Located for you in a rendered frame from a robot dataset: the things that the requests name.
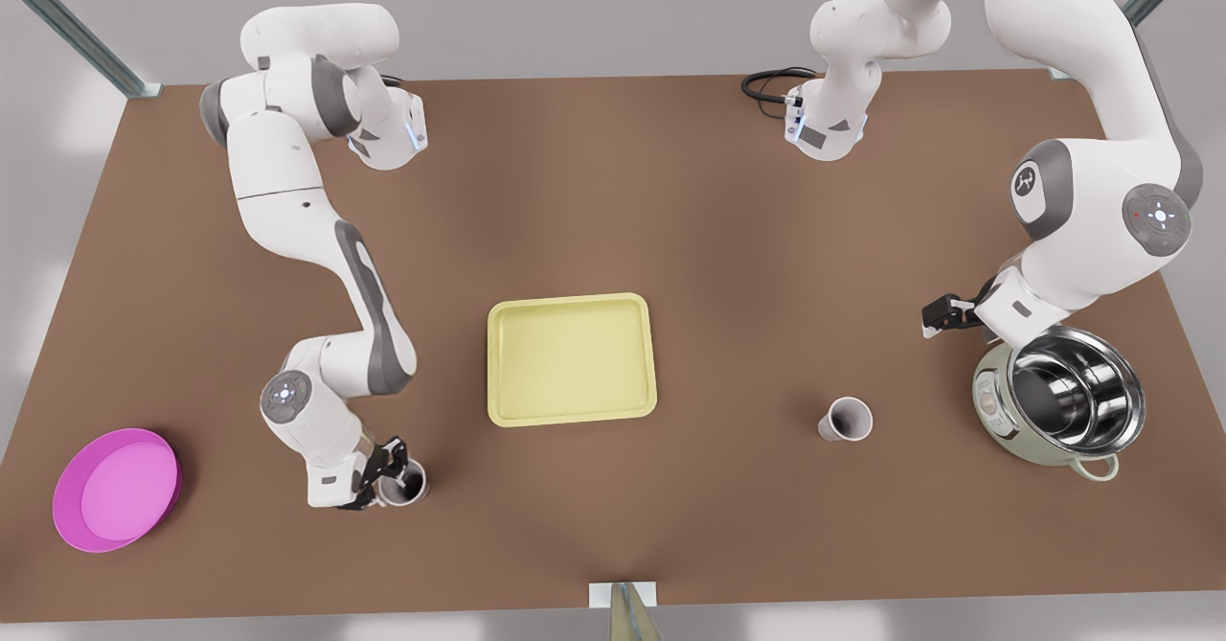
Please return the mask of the green steel-lined pot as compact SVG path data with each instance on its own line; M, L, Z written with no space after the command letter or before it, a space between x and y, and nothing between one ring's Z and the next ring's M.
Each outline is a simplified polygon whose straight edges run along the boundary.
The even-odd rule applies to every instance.
M1008 453L1113 480L1139 438L1146 393L1106 339L1056 324L1025 347L996 344L978 362L971 397L980 423Z

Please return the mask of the white IKEA cup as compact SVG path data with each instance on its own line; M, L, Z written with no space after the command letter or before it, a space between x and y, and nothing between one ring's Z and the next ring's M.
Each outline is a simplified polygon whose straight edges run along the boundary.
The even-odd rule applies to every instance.
M870 435L873 427L870 406L855 397L842 397L832 401L828 414L818 423L818 431L828 442L859 442Z
M376 500L385 507L405 507L421 503L429 491L421 462L407 460L396 476L379 476L374 483Z

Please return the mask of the pink round plate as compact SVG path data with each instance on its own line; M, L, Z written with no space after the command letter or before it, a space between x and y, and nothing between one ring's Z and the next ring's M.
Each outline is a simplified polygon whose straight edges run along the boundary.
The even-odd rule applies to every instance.
M123 549L148 536L178 503L181 465L158 433L119 428L75 453L56 480L58 536L86 553Z

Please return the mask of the yellow rectangular tray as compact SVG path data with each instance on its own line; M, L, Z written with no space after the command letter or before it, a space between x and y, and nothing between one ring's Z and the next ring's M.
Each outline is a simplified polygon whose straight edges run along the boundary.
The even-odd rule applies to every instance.
M487 411L498 427L647 417L658 401L638 293L499 302L487 321Z

